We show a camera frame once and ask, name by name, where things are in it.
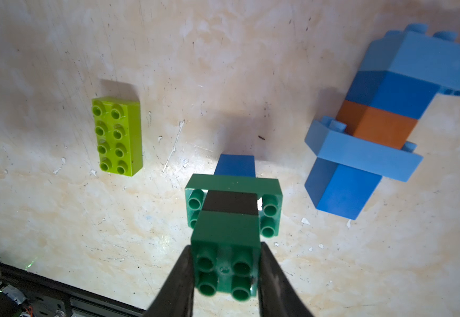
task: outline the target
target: light blue brick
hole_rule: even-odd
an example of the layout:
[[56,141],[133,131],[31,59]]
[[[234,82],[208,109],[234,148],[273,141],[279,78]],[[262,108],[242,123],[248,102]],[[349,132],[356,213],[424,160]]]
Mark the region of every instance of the light blue brick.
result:
[[460,44],[452,41],[455,37],[450,31],[435,36],[412,30],[389,31],[370,44],[359,71],[399,73],[459,91],[460,95]]
[[214,175],[256,177],[255,157],[252,155],[221,154]]
[[317,157],[398,181],[408,181],[422,161],[422,156],[412,153],[411,142],[401,150],[393,149],[340,132],[341,124],[330,117],[311,123],[305,142]]
[[317,158],[305,187],[316,209],[357,219],[382,176]]

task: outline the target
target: wires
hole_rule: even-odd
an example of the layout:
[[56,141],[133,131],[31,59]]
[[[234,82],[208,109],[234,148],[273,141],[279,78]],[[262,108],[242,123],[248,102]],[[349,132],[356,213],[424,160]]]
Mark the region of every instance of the wires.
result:
[[32,307],[32,306],[24,307],[24,309],[25,309],[26,312],[20,314],[19,317],[35,317],[35,316],[33,315],[33,307]]

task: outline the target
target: blue brick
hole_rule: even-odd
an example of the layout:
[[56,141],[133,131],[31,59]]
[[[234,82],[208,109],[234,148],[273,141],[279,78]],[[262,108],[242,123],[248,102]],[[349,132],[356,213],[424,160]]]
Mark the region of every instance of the blue brick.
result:
[[317,158],[305,187],[316,209],[357,219],[382,176]]
[[373,41],[359,71],[390,71],[460,91],[460,44],[448,31],[389,31]]
[[420,119],[440,86],[387,71],[357,72],[346,100]]
[[255,157],[252,155],[221,154],[214,175],[256,177]]
[[401,150],[393,149],[350,136],[345,128],[344,123],[323,117],[322,122],[311,123],[305,142],[318,158],[398,181],[408,181],[422,161],[422,156],[412,153],[411,142]]

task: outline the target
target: dark green brick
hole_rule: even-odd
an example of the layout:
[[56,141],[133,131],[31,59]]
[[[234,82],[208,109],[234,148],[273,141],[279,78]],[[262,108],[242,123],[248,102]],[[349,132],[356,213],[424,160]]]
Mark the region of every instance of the dark green brick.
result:
[[191,236],[195,285],[203,295],[231,293],[242,301],[256,296],[259,274],[259,218],[200,211]]

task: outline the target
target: lime green 2x4 brick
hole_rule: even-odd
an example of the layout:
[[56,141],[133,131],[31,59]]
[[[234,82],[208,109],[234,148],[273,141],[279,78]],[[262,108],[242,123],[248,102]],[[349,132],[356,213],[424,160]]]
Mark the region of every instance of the lime green 2x4 brick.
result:
[[200,293],[230,293],[238,301],[256,296],[260,260],[258,217],[201,211],[191,235],[191,252],[195,286]]
[[256,194],[258,199],[262,199],[263,204],[262,210],[259,211],[260,233],[266,238],[279,234],[283,193],[277,179],[193,174],[184,190],[188,225],[191,228],[196,226],[204,205],[204,190]]
[[133,176],[143,166],[140,103],[113,97],[94,98],[92,111],[100,168]]

